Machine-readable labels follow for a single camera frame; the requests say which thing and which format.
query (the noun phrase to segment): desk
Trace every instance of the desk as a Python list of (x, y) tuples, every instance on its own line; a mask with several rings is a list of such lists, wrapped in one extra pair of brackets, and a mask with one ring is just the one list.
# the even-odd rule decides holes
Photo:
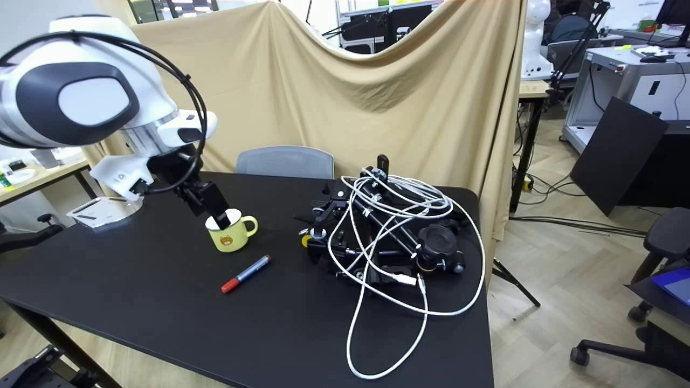
[(39, 172), (20, 182), (20, 185), (12, 185), (12, 188), (5, 188), (0, 190), (0, 205), (6, 205), (6, 203), (12, 203), (26, 194), (33, 194), (45, 185), (52, 185), (60, 179), (66, 179), (66, 177), (76, 177), (80, 181), (80, 185), (84, 188), (84, 191), (95, 199), (95, 191), (93, 188), (87, 182), (87, 179), (81, 177), (81, 169), (87, 169), (88, 164), (81, 160), (81, 162), (76, 162), (76, 164), (66, 164), (66, 166), (55, 166), (55, 167), (39, 167)]
[(522, 194), (527, 169), (531, 167), (534, 138), (536, 138), (536, 130), (538, 130), (538, 120), (542, 120), (542, 108), (544, 108), (546, 98), (547, 98), (547, 83), (546, 82), (519, 82), (519, 104), (531, 104), (533, 115), (531, 115), (531, 123), (527, 126), (523, 147), (522, 147), (522, 155), (518, 162), (518, 172), (514, 174), (510, 213), (515, 213), (518, 205), (519, 205), (519, 194)]
[[(95, 233), (74, 227), (28, 258), (0, 265), (0, 297), (76, 363), (119, 386), (49, 319), (130, 345), (200, 375), (236, 386), (366, 386), (344, 363), (344, 334), (358, 286), (313, 265), (299, 245), (324, 181), (207, 174), (232, 207), (261, 222), (236, 254), (211, 245), (200, 218), (176, 195), (151, 195), (127, 227)], [(467, 190), (449, 194), (477, 216)], [(480, 263), (467, 234), (466, 274), (434, 277), (428, 304), (460, 306), (477, 286)], [(219, 284), (261, 254), (272, 265), (231, 294)], [(380, 371), (405, 352), (420, 325), (368, 297), (354, 358)], [(431, 319), (417, 353), (374, 386), (494, 386), (486, 290), (461, 316)]]

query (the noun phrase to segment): floor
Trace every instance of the floor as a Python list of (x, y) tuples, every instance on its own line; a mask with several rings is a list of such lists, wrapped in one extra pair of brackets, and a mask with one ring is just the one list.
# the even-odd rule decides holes
[[(564, 177), (575, 160), (575, 153), (559, 141), (561, 119), (559, 112), (550, 112), (542, 120), (531, 164), (533, 174), (551, 182)], [(533, 191), (523, 194), (522, 200), (542, 203), (544, 195)], [(562, 216), (645, 231), (660, 210), (661, 208), (625, 207), (605, 218), (587, 195), (551, 194), (542, 205), (519, 205), (518, 216)], [(501, 258), (544, 306), (533, 307), (518, 289), (501, 277), (489, 282), (495, 386), (690, 386), (673, 373), (599, 353), (591, 353), (587, 369), (570, 363), (570, 349), (580, 338), (641, 346), (633, 337), (633, 325), (625, 319), (635, 297), (624, 284), (631, 277), (642, 257), (642, 238), (639, 237), (604, 234), (553, 223), (509, 222), (495, 258)], [(14, 314), (8, 314), (5, 320), (8, 337), (0, 340), (0, 375), (45, 345), (45, 340)], [(76, 327), (62, 327), (127, 388), (221, 386)]]

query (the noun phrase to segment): beige curtain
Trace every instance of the beige curtain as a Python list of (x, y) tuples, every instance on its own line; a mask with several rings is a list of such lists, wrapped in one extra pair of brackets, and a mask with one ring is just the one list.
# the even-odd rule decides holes
[[(241, 148), (305, 145), (358, 172), (386, 153), (396, 174), (470, 188), (489, 245), (506, 219), (522, 51), (519, 0), (449, 0), (377, 55), (326, 48), (275, 1), (135, 25), (188, 71), (219, 119), (207, 169)], [(190, 108), (180, 85), (169, 93)]]

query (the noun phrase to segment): mug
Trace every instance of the mug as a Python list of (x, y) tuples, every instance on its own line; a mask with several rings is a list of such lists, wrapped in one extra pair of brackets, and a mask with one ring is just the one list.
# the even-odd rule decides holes
[(214, 238), (214, 245), (219, 252), (236, 252), (248, 243), (248, 238), (252, 234), (257, 234), (258, 219), (252, 216), (241, 216), (239, 208), (227, 208), (225, 213), (227, 213), (231, 227), (219, 231), (214, 218), (207, 218), (205, 227)]

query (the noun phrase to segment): marker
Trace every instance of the marker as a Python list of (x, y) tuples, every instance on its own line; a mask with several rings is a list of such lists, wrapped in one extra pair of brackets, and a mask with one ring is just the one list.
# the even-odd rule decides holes
[(231, 293), (232, 289), (236, 289), (243, 280), (248, 280), (252, 274), (261, 272), (272, 258), (270, 257), (261, 257), (257, 263), (252, 263), (248, 269), (243, 269), (239, 275), (227, 280), (219, 290), (221, 293)]

